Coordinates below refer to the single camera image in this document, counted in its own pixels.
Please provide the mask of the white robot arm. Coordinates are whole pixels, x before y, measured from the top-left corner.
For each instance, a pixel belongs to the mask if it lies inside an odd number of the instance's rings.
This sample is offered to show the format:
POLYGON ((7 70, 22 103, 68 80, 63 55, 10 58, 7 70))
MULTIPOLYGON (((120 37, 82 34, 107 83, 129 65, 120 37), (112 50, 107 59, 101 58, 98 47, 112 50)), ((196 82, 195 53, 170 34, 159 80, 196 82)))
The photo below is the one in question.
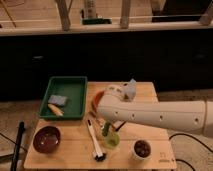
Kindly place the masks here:
POLYGON ((213 101, 134 102, 125 99, 125 88, 109 85, 97 111, 108 121, 183 131, 213 138, 213 101))

